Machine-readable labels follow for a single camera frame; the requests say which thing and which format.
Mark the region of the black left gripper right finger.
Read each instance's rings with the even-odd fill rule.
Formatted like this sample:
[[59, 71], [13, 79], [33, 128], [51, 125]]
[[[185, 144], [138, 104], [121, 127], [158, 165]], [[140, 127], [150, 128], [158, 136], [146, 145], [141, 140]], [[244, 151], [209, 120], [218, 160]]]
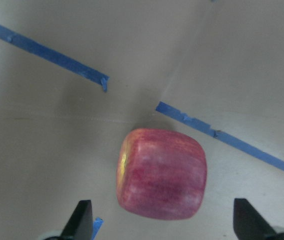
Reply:
[[276, 231], [245, 198], [233, 202], [233, 230], [238, 240], [275, 240]]

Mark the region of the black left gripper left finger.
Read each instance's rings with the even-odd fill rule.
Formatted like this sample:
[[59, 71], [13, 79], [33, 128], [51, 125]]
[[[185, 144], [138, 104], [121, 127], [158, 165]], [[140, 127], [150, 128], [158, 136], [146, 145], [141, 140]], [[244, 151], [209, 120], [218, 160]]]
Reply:
[[60, 238], [62, 240], [90, 240], [92, 233], [92, 203], [90, 200], [81, 200], [65, 225]]

